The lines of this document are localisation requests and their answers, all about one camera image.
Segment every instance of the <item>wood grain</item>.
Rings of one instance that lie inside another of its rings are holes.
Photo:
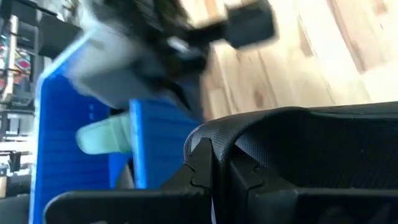
[[[187,11],[193,26],[201,26],[210,20],[203,0],[181,0],[180,2]]]
[[[205,18],[224,15],[220,1],[203,3],[209,11]],[[227,4],[236,7],[242,2],[229,0]],[[241,50],[222,41],[213,44],[202,79],[207,120],[282,106],[398,100],[398,93],[388,94],[396,89],[396,82],[388,80],[398,77],[393,72],[398,69],[397,44],[392,41],[398,37],[394,29],[398,27],[397,1],[269,2],[274,10],[275,38]],[[353,15],[351,9],[359,12]]]
[[[0,198],[6,197],[7,177],[0,177]]]

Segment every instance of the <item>blue plastic panel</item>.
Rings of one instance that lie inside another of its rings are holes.
[[[105,119],[108,107],[94,98],[79,95],[63,76],[69,60],[84,44],[72,45],[41,74],[36,89],[36,165],[32,168],[29,223],[43,223],[46,204],[71,190],[108,189],[108,155],[83,153],[76,131]]]
[[[183,145],[199,124],[163,100],[131,100],[135,185],[156,189],[183,164]]]
[[[111,153],[109,155],[109,186],[111,189],[116,187],[120,172],[130,158],[132,158],[132,154]]]

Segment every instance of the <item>blue plastic crate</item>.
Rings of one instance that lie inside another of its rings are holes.
[[[165,100],[131,100],[133,161],[138,189],[156,189],[183,164],[183,145],[199,124]]]
[[[109,188],[109,156],[83,153],[76,131],[107,117],[109,108],[79,95],[63,76],[83,37],[40,75],[35,96],[36,164],[32,168],[29,223],[43,223],[46,204],[58,194],[80,189]]]
[[[183,145],[198,122],[165,100],[130,102],[132,154],[87,155],[75,133],[105,119],[108,107],[79,95],[63,76],[92,33],[71,45],[37,82],[35,128],[37,163],[32,168],[31,224],[42,223],[46,204],[58,194],[80,189],[113,188],[121,169],[134,159],[136,187],[154,189],[183,163]]]

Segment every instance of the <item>black plastic part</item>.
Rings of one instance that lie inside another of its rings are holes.
[[[32,26],[37,26],[37,5],[28,0],[12,0],[12,14],[18,17],[18,20]]]
[[[206,27],[185,30],[179,37],[192,46],[207,46],[209,43],[220,40],[225,36],[225,27],[227,24],[226,21],[221,21]]]
[[[6,197],[30,194],[31,175],[13,175],[7,177]]]
[[[57,57],[80,31],[77,26],[44,14],[39,22],[39,55]]]
[[[0,199],[1,224],[29,223],[30,195],[7,197]]]
[[[33,52],[35,45],[35,27],[30,26],[24,22],[18,23],[18,36],[17,36],[18,47],[29,49]]]
[[[0,17],[5,21],[9,21],[12,12],[12,0],[3,0],[0,2]]]
[[[268,1],[258,0],[228,10],[225,39],[234,48],[267,40],[275,35],[274,18]]]
[[[23,152],[23,155],[28,155],[29,152]],[[9,156],[10,172],[19,171],[21,169],[21,155],[22,152],[18,151],[0,151],[0,156]]]
[[[159,190],[68,192],[45,209],[47,224],[211,223],[209,139],[202,139],[177,173]]]
[[[55,16],[55,17],[57,16],[56,12],[52,12],[52,11],[49,11],[48,9],[42,8],[42,7],[38,6],[36,2],[33,2],[31,0],[14,0],[14,1],[17,1],[17,2],[19,2],[21,4],[24,4],[26,6],[32,7],[34,9],[37,9],[40,12],[43,12],[45,14],[48,14],[48,15],[51,15],[51,16]]]
[[[398,191],[296,187],[239,148],[230,160],[232,223],[395,223]]]

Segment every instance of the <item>light green object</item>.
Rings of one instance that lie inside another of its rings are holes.
[[[129,153],[130,115],[123,113],[80,128],[76,133],[80,149],[87,154]]]

